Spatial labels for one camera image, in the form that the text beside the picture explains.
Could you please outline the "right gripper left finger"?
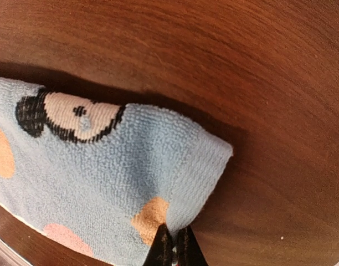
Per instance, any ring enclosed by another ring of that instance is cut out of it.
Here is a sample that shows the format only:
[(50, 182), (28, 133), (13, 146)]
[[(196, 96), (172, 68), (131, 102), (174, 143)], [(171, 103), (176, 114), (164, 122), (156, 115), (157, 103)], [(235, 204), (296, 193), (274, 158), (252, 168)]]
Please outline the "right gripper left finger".
[(158, 227), (143, 266), (171, 266), (176, 263), (177, 255), (174, 252), (172, 237), (166, 224), (162, 224)]

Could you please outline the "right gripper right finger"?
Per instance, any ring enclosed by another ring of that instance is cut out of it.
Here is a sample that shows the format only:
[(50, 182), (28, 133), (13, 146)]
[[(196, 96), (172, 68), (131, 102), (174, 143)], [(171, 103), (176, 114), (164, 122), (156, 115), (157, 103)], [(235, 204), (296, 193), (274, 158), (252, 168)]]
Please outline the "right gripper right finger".
[(208, 266), (190, 226), (178, 232), (176, 248), (179, 266)]

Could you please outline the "blue patterned towel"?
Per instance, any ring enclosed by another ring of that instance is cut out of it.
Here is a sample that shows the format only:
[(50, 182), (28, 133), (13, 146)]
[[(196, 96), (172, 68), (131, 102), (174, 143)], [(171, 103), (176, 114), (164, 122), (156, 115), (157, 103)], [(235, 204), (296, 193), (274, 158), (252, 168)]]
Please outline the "blue patterned towel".
[(113, 265), (142, 265), (157, 229), (199, 214), (233, 148), (196, 122), (0, 77), (0, 206)]

